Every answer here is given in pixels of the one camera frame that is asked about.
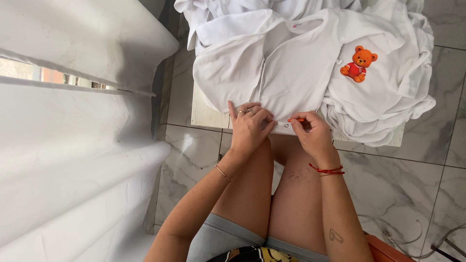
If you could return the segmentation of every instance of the rose gold bangle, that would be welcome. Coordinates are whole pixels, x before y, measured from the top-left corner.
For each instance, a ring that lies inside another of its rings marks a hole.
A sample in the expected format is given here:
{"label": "rose gold bangle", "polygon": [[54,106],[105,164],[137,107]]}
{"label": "rose gold bangle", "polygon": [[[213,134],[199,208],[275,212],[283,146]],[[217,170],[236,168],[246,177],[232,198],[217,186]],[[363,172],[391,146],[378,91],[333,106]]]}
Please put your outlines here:
{"label": "rose gold bangle", "polygon": [[232,181],[220,170],[220,168],[219,168],[217,165],[215,165],[215,167],[220,171],[220,173],[222,173],[222,175],[228,180],[228,182],[230,182],[230,183],[232,182]]}

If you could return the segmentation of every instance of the woman's right hand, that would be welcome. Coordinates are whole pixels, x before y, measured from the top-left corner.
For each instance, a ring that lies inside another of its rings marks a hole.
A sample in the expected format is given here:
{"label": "woman's right hand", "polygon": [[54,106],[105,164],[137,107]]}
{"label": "woman's right hand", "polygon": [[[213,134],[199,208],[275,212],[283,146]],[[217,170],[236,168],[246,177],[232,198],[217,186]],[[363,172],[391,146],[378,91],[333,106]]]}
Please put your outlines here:
{"label": "woman's right hand", "polygon": [[[299,112],[291,117],[293,131],[303,149],[311,155],[320,169],[333,169],[340,166],[338,151],[332,145],[329,125],[315,111]],[[305,119],[301,124],[297,119]]]}

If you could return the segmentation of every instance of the thigh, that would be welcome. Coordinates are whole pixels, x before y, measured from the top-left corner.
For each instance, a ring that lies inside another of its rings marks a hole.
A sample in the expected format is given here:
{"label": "thigh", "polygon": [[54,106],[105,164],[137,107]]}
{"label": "thigh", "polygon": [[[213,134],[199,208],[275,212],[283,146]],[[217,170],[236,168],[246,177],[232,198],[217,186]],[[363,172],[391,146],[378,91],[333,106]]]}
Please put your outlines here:
{"label": "thigh", "polygon": [[322,189],[315,165],[295,136],[271,136],[277,160],[285,166],[271,204],[268,235],[326,254],[322,222]]}
{"label": "thigh", "polygon": [[266,138],[220,196],[212,213],[265,239],[267,237],[274,160]]}

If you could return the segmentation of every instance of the tattoo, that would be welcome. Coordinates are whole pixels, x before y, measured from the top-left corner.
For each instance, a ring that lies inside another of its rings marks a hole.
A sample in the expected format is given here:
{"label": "tattoo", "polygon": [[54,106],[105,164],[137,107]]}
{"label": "tattoo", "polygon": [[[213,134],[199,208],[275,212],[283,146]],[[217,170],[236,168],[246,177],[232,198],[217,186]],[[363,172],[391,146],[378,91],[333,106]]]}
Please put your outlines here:
{"label": "tattoo", "polygon": [[343,243],[343,238],[337,232],[335,232],[333,228],[330,229],[329,238],[332,241],[336,240],[338,243]]}

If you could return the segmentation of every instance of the teddy bear print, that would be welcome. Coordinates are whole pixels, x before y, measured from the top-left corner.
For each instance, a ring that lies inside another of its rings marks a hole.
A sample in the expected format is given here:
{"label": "teddy bear print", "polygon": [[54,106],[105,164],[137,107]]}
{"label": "teddy bear print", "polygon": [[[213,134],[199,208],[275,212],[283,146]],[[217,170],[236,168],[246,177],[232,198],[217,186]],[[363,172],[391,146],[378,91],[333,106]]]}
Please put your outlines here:
{"label": "teddy bear print", "polygon": [[356,83],[360,83],[366,77],[366,68],[375,60],[377,60],[376,54],[371,53],[362,46],[357,46],[356,53],[353,55],[353,62],[342,67],[340,73],[353,78]]}

